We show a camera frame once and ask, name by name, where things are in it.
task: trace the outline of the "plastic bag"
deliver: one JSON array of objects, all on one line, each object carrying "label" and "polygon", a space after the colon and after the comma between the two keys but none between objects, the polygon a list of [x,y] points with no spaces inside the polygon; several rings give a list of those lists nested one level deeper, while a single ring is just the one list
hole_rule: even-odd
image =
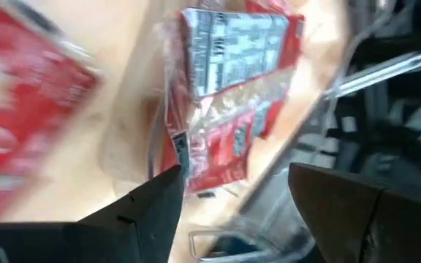
[{"label": "plastic bag", "polygon": [[[303,16],[245,3],[247,12],[188,8],[162,25],[165,123],[190,192],[246,178],[252,140],[270,133],[300,55]],[[174,152],[168,142],[161,171]]]},{"label": "plastic bag", "polygon": [[0,0],[0,213],[100,81],[91,58],[50,21]]}]

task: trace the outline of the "candy bar package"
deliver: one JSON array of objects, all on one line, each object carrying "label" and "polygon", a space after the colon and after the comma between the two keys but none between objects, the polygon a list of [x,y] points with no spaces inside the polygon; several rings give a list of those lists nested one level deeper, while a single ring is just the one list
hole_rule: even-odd
[{"label": "candy bar package", "polygon": [[0,0],[0,214],[99,82],[91,58],[50,21]]},{"label": "candy bar package", "polygon": [[163,22],[168,142],[150,176],[179,162],[190,193],[245,179],[253,139],[270,133],[286,99],[303,25],[255,1],[240,12],[188,7]]}]

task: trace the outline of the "snack package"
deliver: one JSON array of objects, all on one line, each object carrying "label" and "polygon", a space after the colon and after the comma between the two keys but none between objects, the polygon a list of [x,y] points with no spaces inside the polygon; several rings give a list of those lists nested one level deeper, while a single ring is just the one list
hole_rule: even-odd
[{"label": "snack package", "polygon": [[0,0],[0,213],[99,82],[91,58],[54,25]]},{"label": "snack package", "polygon": [[300,55],[303,16],[245,3],[246,12],[186,8],[162,25],[171,141],[159,171],[180,162],[189,192],[246,178],[252,140],[270,133]]}]

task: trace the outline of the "plastic wrapper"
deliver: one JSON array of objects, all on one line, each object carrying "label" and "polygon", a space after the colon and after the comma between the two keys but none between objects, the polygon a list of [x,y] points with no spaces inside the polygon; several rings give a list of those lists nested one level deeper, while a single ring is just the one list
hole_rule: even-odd
[{"label": "plastic wrapper", "polygon": [[[165,123],[189,144],[175,142],[191,192],[246,178],[252,140],[270,133],[300,55],[303,16],[245,3],[247,12],[188,8],[162,25]],[[177,161],[171,146],[161,170]]]},{"label": "plastic wrapper", "polygon": [[91,58],[53,24],[0,0],[0,213],[99,82]]}]

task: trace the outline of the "nutrition label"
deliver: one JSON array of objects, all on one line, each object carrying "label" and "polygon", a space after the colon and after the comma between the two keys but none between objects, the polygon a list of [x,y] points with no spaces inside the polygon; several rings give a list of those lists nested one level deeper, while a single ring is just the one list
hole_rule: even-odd
[{"label": "nutrition label", "polygon": [[189,76],[194,98],[275,70],[289,21],[283,15],[188,8]]}]

